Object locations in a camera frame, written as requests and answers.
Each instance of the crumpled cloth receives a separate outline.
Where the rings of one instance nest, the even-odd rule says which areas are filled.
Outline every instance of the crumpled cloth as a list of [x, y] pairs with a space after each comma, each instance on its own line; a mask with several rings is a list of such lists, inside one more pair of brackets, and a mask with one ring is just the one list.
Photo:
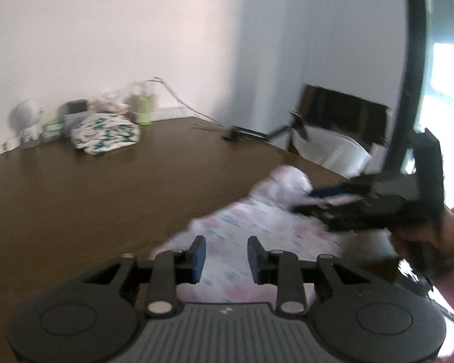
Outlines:
[[[182, 284], [177, 294], [184, 302], [275, 304], [277, 288], [258, 286], [252, 281], [247, 261], [247, 239], [257, 236], [267, 251], [281, 249], [295, 253], [301, 260], [316, 261], [321, 253], [339, 255], [343, 244], [354, 232], [328, 233], [325, 225], [313, 217], [287, 211], [293, 204], [320, 202], [306, 198], [312, 187], [300, 170], [283, 165], [268, 179], [255, 185], [247, 198], [203, 218], [192, 220], [187, 231], [156, 248], [151, 258], [161, 251], [186, 249], [195, 236], [207, 241], [207, 258], [200, 282]], [[331, 203], [345, 202], [332, 198]], [[313, 286], [304, 285], [308, 303], [314, 297]]]
[[92, 155], [134, 145], [139, 136], [136, 124], [125, 116], [110, 113], [95, 113], [71, 131], [74, 147]]

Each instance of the silver screw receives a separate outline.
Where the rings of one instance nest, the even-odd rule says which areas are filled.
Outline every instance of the silver screw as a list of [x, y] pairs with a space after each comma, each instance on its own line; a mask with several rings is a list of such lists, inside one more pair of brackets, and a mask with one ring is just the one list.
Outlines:
[[304, 311], [304, 304], [299, 302], [284, 302], [281, 304], [281, 310], [288, 314], [299, 314]]
[[154, 314], [166, 314], [173, 309], [173, 306], [164, 302], [163, 300], [158, 300], [156, 302], [148, 304], [148, 311]]

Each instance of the white logo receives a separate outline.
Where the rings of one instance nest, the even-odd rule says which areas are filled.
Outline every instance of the white logo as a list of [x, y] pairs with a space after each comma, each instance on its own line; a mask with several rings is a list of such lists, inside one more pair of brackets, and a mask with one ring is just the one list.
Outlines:
[[223, 310], [220, 310], [220, 312], [224, 315], [228, 315], [229, 312], [232, 312], [232, 311], [234, 311], [234, 309], [232, 307], [226, 307]]

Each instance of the power cord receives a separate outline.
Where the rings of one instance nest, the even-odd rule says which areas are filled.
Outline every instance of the power cord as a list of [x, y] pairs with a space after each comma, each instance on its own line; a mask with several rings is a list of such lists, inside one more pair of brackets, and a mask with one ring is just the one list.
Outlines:
[[[218, 126], [222, 127], [222, 128], [225, 128], [221, 123], [219, 123], [217, 120], [215, 120], [214, 118], [210, 117], [210, 116], [207, 116], [203, 113], [200, 113], [199, 111], [195, 110], [194, 108], [192, 108], [191, 106], [187, 105], [185, 102], [183, 102], [180, 97], [173, 91], [173, 89], [168, 85], [167, 82], [165, 82], [164, 79], [158, 77], [158, 76], [155, 76], [154, 78], [152, 79], [149, 79], [147, 82], [155, 82], [155, 83], [161, 83], [163, 85], [163, 87], [170, 93], [170, 95], [175, 99], [175, 101], [177, 101], [180, 105], [183, 105], [185, 108], [187, 108], [188, 110], [192, 111], [193, 113], [195, 113], [196, 115], [200, 115], [200, 116], [203, 116], [203, 117], [206, 117], [208, 120], [214, 122], [215, 124], [217, 124]], [[201, 126], [200, 124], [196, 124], [197, 126], [200, 126], [202, 128], [210, 128], [210, 127], [207, 127], [207, 126]]]

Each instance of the white cable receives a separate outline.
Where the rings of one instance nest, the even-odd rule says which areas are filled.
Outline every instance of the white cable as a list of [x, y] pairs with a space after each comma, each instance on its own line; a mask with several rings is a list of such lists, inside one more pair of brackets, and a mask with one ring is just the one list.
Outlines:
[[170, 93], [170, 95], [180, 104], [180, 105], [183, 105], [185, 108], [187, 108], [188, 110], [192, 111], [193, 113], [195, 113], [196, 115], [200, 115], [200, 116], [204, 116], [206, 117], [207, 119], [209, 119], [210, 121], [213, 121], [215, 124], [221, 126], [221, 127], [224, 127], [221, 123], [219, 123], [217, 120], [215, 120], [214, 118], [210, 117], [210, 116], [207, 116], [207, 115], [204, 115], [203, 113], [200, 113], [199, 111], [195, 110], [194, 108], [192, 108], [191, 106], [187, 105], [186, 103], [184, 103], [179, 97], [177, 94], [175, 94], [175, 92], [173, 91], [173, 89], [168, 85], [167, 82], [165, 82], [165, 80], [163, 80], [162, 78], [159, 78], [158, 76], [155, 76], [154, 78], [150, 79], [148, 82], [156, 82], [156, 83], [161, 83], [163, 85], [164, 88], [166, 88], [166, 90]]

